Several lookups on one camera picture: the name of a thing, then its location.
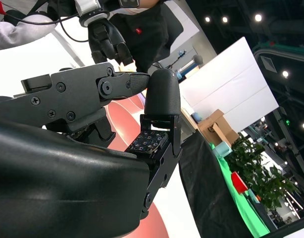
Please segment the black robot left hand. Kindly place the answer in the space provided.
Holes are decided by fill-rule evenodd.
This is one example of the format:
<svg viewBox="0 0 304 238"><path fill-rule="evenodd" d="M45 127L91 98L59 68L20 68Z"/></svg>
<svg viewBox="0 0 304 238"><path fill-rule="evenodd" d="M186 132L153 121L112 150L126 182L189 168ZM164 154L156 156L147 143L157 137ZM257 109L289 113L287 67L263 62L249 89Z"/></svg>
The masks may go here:
<svg viewBox="0 0 304 238"><path fill-rule="evenodd" d="M99 19L88 26L88 40L95 63L116 60L127 66L133 63L132 55L118 29L107 19Z"/></svg>

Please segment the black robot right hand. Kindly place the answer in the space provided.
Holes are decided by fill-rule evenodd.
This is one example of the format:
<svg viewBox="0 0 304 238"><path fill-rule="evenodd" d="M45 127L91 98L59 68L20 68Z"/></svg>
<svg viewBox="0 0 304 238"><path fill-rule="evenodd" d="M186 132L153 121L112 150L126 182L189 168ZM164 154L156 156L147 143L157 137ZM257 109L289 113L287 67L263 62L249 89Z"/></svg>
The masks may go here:
<svg viewBox="0 0 304 238"><path fill-rule="evenodd" d="M170 69L110 63L22 81L0 97L0 238L119 238L136 229L181 157ZM140 132L121 152L105 106L146 91Z"/></svg>

